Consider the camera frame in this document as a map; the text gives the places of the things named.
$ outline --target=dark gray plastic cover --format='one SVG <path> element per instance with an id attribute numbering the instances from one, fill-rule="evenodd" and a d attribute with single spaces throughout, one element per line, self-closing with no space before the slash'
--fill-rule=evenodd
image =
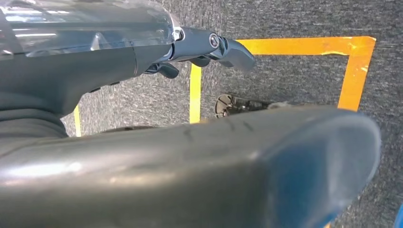
<path id="1" fill-rule="evenodd" d="M 170 13 L 146 0 L 1 0 L 0 9 L 1 59 L 174 42 Z"/>

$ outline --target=yellow tape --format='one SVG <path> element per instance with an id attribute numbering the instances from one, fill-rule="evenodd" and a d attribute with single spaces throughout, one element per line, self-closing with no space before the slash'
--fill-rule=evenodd
<path id="1" fill-rule="evenodd" d="M 74 124 L 76 126 L 76 137 L 81 137 L 80 110 L 78 109 L 78 105 L 74 109 Z"/>
<path id="2" fill-rule="evenodd" d="M 349 55 L 338 108 L 357 111 L 376 39 L 373 37 L 318 37 L 238 40 L 254 55 Z M 202 70 L 192 65 L 190 123 L 200 121 Z"/>
<path id="3" fill-rule="evenodd" d="M 202 94 L 202 68 L 192 64 L 190 72 L 190 100 L 189 122 L 191 124 L 200 121 L 200 98 Z"/>

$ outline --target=scuff mark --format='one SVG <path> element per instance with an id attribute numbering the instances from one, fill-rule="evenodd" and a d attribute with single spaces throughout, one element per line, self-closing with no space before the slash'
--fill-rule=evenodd
<path id="1" fill-rule="evenodd" d="M 354 45 L 354 44 L 352 44 L 352 43 L 348 43 L 348 45 L 350 45 L 352 49 L 356 49 L 356 48 L 357 48 L 357 46 Z"/>
<path id="2" fill-rule="evenodd" d="M 340 52 L 340 51 L 325 51 L 320 53 L 321 55 L 331 55 L 331 54 L 337 54 L 337 55 L 343 55 L 343 56 L 348 56 L 348 54 L 344 53 L 344 52 Z"/>

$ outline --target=gray carpet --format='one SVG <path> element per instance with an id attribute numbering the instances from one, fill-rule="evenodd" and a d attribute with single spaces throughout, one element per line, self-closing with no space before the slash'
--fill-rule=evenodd
<path id="1" fill-rule="evenodd" d="M 360 111 L 381 126 L 383 158 L 374 181 L 336 221 L 337 227 L 391 227 L 403 197 L 403 4 L 400 0 L 160 0 L 186 26 L 230 38 L 362 36 L 377 39 Z M 347 57 L 258 57 L 250 74 L 212 64 L 203 70 L 202 117 L 215 98 L 336 105 Z M 126 125 L 187 123 L 189 64 L 174 80 L 141 76 L 88 94 L 80 102 L 83 134 Z M 65 119 L 74 135 L 74 121 Z"/>

